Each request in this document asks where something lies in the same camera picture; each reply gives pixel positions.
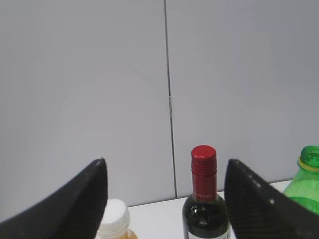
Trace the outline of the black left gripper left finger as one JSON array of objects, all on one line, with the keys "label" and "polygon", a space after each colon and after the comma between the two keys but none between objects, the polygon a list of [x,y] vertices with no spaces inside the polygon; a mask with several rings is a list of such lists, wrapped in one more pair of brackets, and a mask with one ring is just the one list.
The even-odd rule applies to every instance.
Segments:
[{"label": "black left gripper left finger", "polygon": [[93,239],[108,199],[107,164],[93,160],[56,192],[1,222],[2,239]]}]

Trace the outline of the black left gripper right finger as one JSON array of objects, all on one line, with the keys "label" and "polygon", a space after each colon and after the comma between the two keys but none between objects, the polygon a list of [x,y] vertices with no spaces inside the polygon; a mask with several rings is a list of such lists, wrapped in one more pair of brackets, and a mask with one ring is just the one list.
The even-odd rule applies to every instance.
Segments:
[{"label": "black left gripper right finger", "polygon": [[228,161],[224,197],[238,239],[317,239],[319,217],[238,159]]}]

